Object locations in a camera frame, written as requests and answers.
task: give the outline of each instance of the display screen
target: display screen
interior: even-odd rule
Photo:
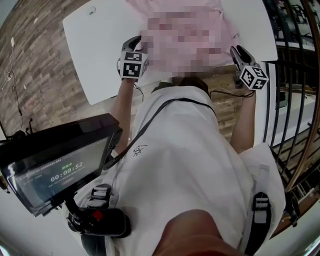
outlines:
[[[75,150],[63,157],[29,170],[15,178],[15,182],[33,207],[96,171],[107,138]]]

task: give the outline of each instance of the black cable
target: black cable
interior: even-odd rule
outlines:
[[[142,101],[141,101],[141,102],[144,102],[144,100],[145,100],[145,95],[144,95],[144,93],[142,92],[141,88],[140,88],[138,85],[136,85],[136,84],[134,84],[134,88],[135,88],[135,89],[138,89],[138,90],[140,91],[140,93],[142,94]]]
[[[11,87],[11,90],[13,92],[15,92],[15,95],[16,95],[16,102],[17,102],[17,106],[18,106],[18,111],[19,111],[19,114],[21,116],[21,128],[20,130],[22,129],[22,126],[23,126],[23,123],[24,123],[24,117],[22,116],[22,112],[20,110],[20,106],[19,106],[19,98],[18,98],[18,93],[17,93],[17,89],[16,89],[16,76],[15,76],[15,73],[13,71],[10,72],[10,74],[13,74],[13,80],[14,80],[14,85],[12,85]]]
[[[250,98],[254,95],[255,91],[251,91],[250,93],[248,94],[234,94],[234,93],[231,93],[231,92],[226,92],[226,91],[221,91],[221,90],[212,90],[210,91],[209,93],[209,97],[211,99],[211,95],[212,93],[219,93],[219,94],[226,94],[226,95],[230,95],[230,96],[234,96],[234,97],[239,97],[239,98]]]
[[[145,133],[145,131],[148,129],[149,125],[152,123],[152,121],[155,119],[155,117],[164,109],[164,107],[166,107],[167,105],[169,105],[172,102],[191,102],[191,103],[195,103],[198,105],[202,105],[202,106],[206,106],[207,108],[211,109],[213,111],[214,114],[215,111],[213,110],[213,108],[207,104],[204,104],[202,102],[198,102],[196,100],[193,99],[189,99],[189,98],[173,98],[173,99],[169,99],[167,101],[165,101],[159,108],[158,110],[154,113],[154,115],[151,117],[151,119],[142,127],[142,129],[138,132],[138,134],[135,136],[135,138],[131,141],[131,143],[125,148],[124,151],[122,151],[118,156],[116,156],[113,160],[111,160],[110,162],[108,162],[103,169],[110,169],[111,167],[113,167],[115,164],[117,164],[129,151],[129,149],[136,143],[136,141]]]

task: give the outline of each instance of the wooden floor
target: wooden floor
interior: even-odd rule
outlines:
[[[62,24],[67,15],[86,2],[87,0],[19,0],[0,28],[0,74],[9,65],[12,52],[10,41],[14,37],[12,71],[16,77],[16,92],[23,116],[22,120],[16,94],[12,91],[14,80],[11,79],[0,94],[0,121],[7,135],[14,134],[21,127],[24,131],[30,118],[33,119],[33,130],[40,131],[110,111],[115,98],[95,105],[88,103],[71,59]],[[205,81],[210,88],[226,87],[232,90],[234,83],[230,70],[235,69],[220,68],[212,73],[215,74],[214,77]],[[0,92],[4,83],[5,78],[0,75]],[[145,98],[154,87],[155,84],[142,88]],[[140,92],[135,90],[133,118],[141,99]],[[229,139],[241,100],[215,95],[212,101],[221,132]]]

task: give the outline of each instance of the wire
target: wire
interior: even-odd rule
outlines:
[[[222,90],[225,90],[227,93],[233,94],[233,92],[227,90],[226,88],[222,88]]]
[[[21,128],[20,130],[22,129],[22,126],[23,126],[23,123],[24,123],[24,117],[22,116],[22,112],[20,110],[20,106],[19,106],[19,98],[18,98],[18,93],[17,93],[17,88],[16,88],[16,76],[15,76],[15,73],[13,71],[11,71],[10,73],[12,73],[13,75],[13,81],[14,81],[14,85],[12,85],[11,87],[11,90],[13,92],[15,92],[15,96],[16,96],[16,102],[17,102],[17,106],[18,106],[18,111],[19,111],[19,114],[21,116]]]
[[[212,93],[219,93],[219,94],[226,94],[226,95],[230,95],[230,96],[234,96],[234,97],[239,97],[239,98],[250,98],[254,95],[255,91],[251,91],[250,93],[248,94],[235,94],[235,93],[232,93],[230,91],[221,91],[221,90],[212,90],[210,91],[209,93],[209,97],[211,99],[211,96],[212,96]]]
[[[11,70],[12,70],[12,62],[11,62],[11,57],[12,55],[14,54],[14,47],[12,47],[12,51],[11,51],[11,55],[9,57],[9,63],[10,63],[10,70],[8,70],[8,67],[6,66],[5,69],[4,69],[4,76],[6,77],[6,80],[9,81],[9,75],[11,73]]]
[[[154,115],[151,117],[151,119],[142,127],[142,129],[138,132],[138,134],[134,137],[134,139],[131,141],[131,143],[125,148],[124,151],[122,151],[120,154],[118,154],[118,156],[116,156],[113,160],[111,160],[110,162],[108,162],[104,168],[105,169],[110,169],[111,167],[113,167],[115,164],[117,164],[126,154],[127,152],[130,150],[130,148],[136,143],[136,141],[145,133],[145,131],[148,129],[149,125],[152,123],[152,121],[155,119],[155,117],[170,103],[172,102],[191,102],[194,104],[198,104],[201,106],[205,106],[209,109],[211,109],[213,111],[214,114],[215,111],[213,110],[213,108],[211,106],[209,106],[208,104],[190,99],[190,98],[172,98],[172,99],[168,99],[167,101],[165,101],[159,108],[158,110],[154,113]]]
[[[144,102],[144,100],[145,100],[145,95],[144,95],[144,93],[142,92],[141,88],[140,88],[138,85],[136,85],[136,84],[134,84],[134,88],[135,88],[135,89],[138,89],[138,90],[140,91],[140,93],[142,94],[142,101],[141,101],[141,102]]]
[[[7,66],[4,68],[3,74],[4,74],[5,83],[4,83],[4,85],[2,86],[2,88],[1,88],[0,94],[3,93],[4,87],[6,86],[7,82],[9,82],[9,80],[10,80],[10,73],[11,73],[11,70],[12,70],[11,57],[12,57],[13,54],[14,54],[14,46],[12,47],[11,55],[10,55],[10,57],[9,57],[10,70],[8,70],[8,67],[7,67]]]

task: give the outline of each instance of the hand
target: hand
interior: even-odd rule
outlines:
[[[127,85],[132,85],[134,86],[136,82],[136,79],[132,79],[132,78],[124,78],[121,82],[121,84],[127,84]]]

